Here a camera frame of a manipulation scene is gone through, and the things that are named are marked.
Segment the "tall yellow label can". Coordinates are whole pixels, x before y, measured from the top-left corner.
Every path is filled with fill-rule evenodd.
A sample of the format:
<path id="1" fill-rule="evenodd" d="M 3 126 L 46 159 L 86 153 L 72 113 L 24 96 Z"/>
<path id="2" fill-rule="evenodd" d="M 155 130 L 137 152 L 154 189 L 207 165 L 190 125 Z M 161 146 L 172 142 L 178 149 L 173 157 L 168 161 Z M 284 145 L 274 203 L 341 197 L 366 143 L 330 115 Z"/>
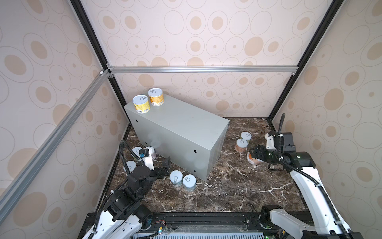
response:
<path id="1" fill-rule="evenodd" d="M 139 114 L 145 114 L 150 111 L 150 103 L 146 95 L 137 95 L 132 102 Z"/>

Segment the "small yellow label can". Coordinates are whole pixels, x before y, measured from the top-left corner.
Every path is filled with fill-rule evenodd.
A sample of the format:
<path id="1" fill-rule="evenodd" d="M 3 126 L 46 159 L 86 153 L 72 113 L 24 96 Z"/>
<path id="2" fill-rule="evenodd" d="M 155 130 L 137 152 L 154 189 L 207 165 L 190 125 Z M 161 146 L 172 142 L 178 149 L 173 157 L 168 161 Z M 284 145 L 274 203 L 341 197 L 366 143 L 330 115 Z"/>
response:
<path id="1" fill-rule="evenodd" d="M 148 91 L 150 102 L 153 106 L 160 106 L 164 103 L 163 91 L 160 88 L 152 88 Z"/>

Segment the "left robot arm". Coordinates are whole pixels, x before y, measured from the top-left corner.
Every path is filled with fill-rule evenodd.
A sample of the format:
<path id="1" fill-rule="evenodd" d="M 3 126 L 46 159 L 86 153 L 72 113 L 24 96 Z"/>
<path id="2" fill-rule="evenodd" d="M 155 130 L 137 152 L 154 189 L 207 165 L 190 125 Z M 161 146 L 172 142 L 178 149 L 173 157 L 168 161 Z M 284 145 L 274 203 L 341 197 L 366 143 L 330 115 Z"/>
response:
<path id="1" fill-rule="evenodd" d="M 138 166 L 129 171 L 124 149 L 138 160 Z M 162 167 L 151 170 L 145 159 L 149 159 L 149 149 L 142 149 L 137 156 L 125 140 L 119 143 L 119 156 L 126 168 L 125 180 L 110 192 L 96 212 L 92 227 L 84 239 L 133 239 L 141 230 L 152 225 L 153 213 L 142 204 L 153 183 L 170 175 L 171 158 L 162 161 Z"/>

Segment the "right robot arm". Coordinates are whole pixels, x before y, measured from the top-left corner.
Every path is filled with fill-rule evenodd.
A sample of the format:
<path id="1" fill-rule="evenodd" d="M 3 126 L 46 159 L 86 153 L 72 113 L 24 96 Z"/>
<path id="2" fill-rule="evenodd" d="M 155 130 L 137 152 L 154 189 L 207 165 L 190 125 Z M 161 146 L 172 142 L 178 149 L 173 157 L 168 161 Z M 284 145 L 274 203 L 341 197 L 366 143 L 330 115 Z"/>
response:
<path id="1" fill-rule="evenodd" d="M 330 199 L 311 155 L 298 152 L 290 132 L 282 132 L 285 115 L 279 129 L 265 135 L 266 145 L 256 145 L 247 156 L 251 163 L 282 165 L 296 183 L 311 214 L 313 225 L 292 216 L 279 205 L 263 206 L 259 216 L 265 230 L 279 227 L 295 239 L 361 239 L 345 222 Z"/>

